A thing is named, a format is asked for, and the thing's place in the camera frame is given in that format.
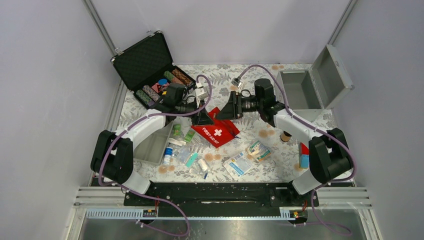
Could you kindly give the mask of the red first aid pouch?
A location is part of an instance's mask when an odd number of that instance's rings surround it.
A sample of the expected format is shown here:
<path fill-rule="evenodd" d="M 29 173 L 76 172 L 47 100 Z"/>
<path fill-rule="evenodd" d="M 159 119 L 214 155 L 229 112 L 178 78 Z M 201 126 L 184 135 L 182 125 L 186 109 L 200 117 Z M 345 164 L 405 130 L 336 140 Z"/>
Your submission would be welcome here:
<path fill-rule="evenodd" d="M 191 128 L 205 138 L 212 146 L 219 148 L 238 137 L 240 130 L 230 120 L 219 120 L 218 107 L 213 108 L 208 116 L 212 118 L 212 125 L 192 125 Z"/>

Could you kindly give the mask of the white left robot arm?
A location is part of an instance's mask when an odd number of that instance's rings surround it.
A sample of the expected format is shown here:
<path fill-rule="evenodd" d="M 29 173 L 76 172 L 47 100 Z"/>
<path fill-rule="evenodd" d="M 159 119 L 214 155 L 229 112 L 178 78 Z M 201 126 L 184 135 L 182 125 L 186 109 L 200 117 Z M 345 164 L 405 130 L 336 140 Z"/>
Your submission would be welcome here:
<path fill-rule="evenodd" d="M 171 83 L 164 95 L 160 96 L 147 112 L 133 123 L 116 131 L 103 130 L 97 139 L 90 168 L 98 177 L 108 178 L 109 184 L 115 182 L 126 189 L 136 192 L 136 199 L 144 206 L 152 204 L 155 192 L 151 182 L 134 169 L 136 147 L 154 132 L 164 128 L 175 117 L 188 117 L 194 123 L 212 124 L 205 110 L 208 91 L 200 83 L 195 83 L 194 99 L 189 98 L 188 87 Z"/>

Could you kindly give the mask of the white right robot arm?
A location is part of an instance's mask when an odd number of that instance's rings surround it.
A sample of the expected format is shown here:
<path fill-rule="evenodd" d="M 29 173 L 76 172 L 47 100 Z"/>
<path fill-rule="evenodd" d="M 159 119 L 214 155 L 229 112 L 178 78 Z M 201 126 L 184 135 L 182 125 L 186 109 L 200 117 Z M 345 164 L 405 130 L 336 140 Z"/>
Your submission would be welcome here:
<path fill-rule="evenodd" d="M 354 162 L 344 133 L 338 128 L 322 131 L 287 110 L 284 103 L 277 101 L 269 79 L 257 79 L 254 94 L 248 97 L 232 91 L 216 118 L 237 120 L 249 112 L 259 113 L 265 123 L 283 130 L 309 150 L 309 169 L 290 182 L 286 193 L 291 205 L 301 205 L 307 199 L 307 193 L 353 169 Z"/>

